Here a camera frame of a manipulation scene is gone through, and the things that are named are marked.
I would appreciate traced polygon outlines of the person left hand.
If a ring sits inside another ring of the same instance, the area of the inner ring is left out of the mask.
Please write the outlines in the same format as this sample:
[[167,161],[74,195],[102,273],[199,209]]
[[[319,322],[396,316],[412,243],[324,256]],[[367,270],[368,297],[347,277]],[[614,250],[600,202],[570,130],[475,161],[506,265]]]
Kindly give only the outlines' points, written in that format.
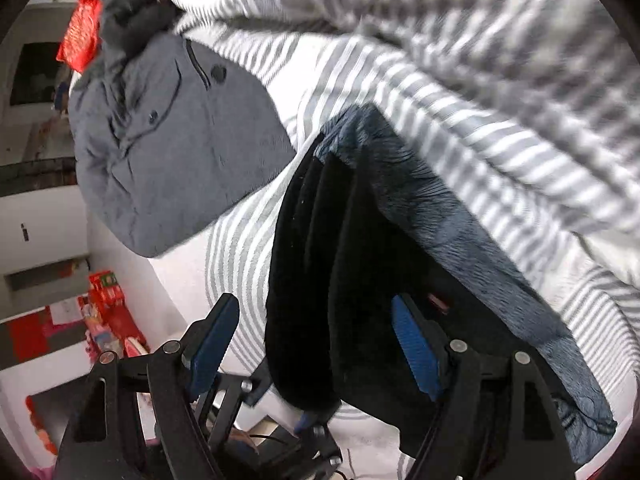
[[227,448],[235,454],[257,455],[258,449],[250,435],[242,430],[231,428]]

